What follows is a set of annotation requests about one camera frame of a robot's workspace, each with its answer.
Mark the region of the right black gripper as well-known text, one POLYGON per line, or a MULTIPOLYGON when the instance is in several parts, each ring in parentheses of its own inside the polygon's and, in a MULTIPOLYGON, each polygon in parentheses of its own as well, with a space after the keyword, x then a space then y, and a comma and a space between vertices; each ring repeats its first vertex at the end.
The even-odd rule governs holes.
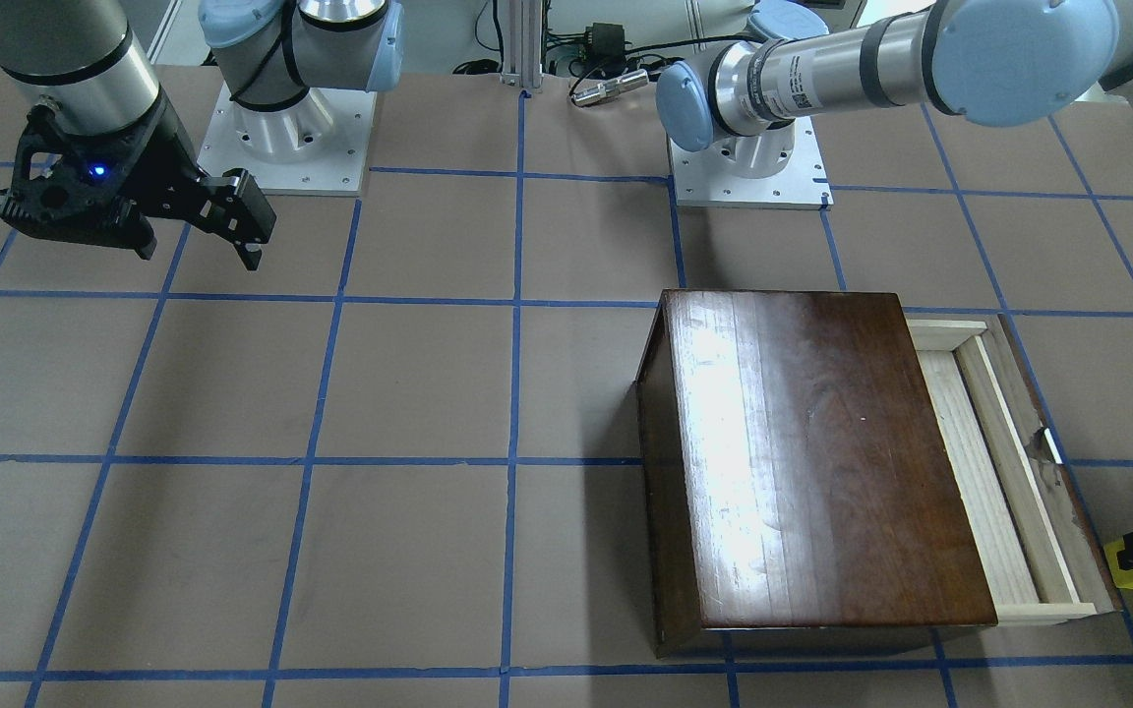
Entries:
POLYGON ((66 242, 120 247, 151 261, 157 241, 150 216, 188 221, 235 248, 242 268, 256 272, 276 213, 255 174, 232 169, 207 176, 171 100, 161 93, 145 116, 113 133, 66 135, 83 180, 97 188, 66 242))

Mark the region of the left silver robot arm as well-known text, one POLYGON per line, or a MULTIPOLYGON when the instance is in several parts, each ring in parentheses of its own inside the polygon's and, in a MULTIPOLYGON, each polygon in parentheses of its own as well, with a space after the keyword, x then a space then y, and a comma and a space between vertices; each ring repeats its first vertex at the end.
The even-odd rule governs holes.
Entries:
POLYGON ((1099 535, 1133 529, 1133 1, 936 1, 738 41, 655 94, 689 157, 818 116, 810 285, 1000 315, 1099 535))

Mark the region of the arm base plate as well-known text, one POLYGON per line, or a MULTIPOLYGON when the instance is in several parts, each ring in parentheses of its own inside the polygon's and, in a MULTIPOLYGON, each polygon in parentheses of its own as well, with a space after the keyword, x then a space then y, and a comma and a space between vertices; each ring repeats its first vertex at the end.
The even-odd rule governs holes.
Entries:
POLYGON ((667 144, 681 207, 828 208, 835 203, 808 117, 760 136, 689 152, 667 144))
POLYGON ((218 94, 198 148, 208 174, 242 167, 266 196, 358 198, 380 95, 312 88, 296 106, 257 112, 218 94))

